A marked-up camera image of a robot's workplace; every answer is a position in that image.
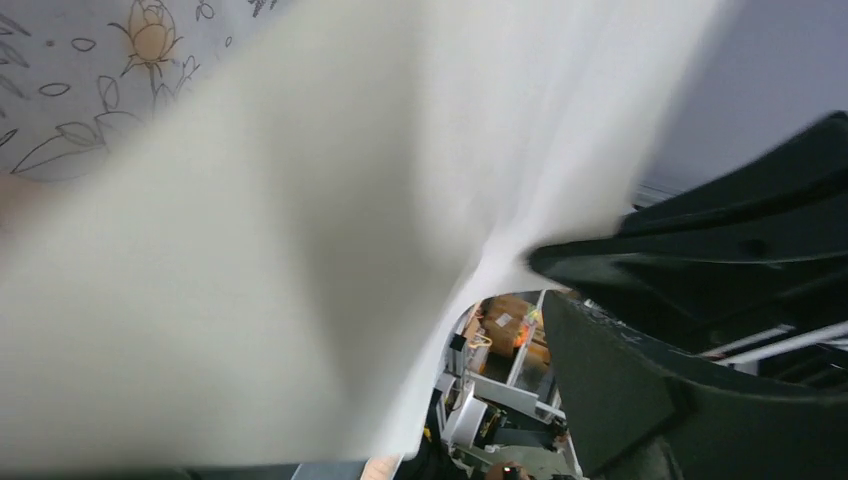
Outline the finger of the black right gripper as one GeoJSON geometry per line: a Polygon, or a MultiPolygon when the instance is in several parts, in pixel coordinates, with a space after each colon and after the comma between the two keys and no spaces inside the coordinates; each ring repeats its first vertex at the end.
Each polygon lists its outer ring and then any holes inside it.
{"type": "Polygon", "coordinates": [[[777,324],[847,318],[847,116],[626,216],[607,238],[535,249],[530,268],[691,352],[777,324]]]}

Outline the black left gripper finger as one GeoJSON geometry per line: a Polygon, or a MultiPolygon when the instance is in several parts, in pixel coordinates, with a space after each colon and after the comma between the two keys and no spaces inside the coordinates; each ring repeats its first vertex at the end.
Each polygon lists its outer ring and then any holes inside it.
{"type": "Polygon", "coordinates": [[[748,375],[546,293],[551,364],[592,479],[843,479],[847,397],[748,375]]]}

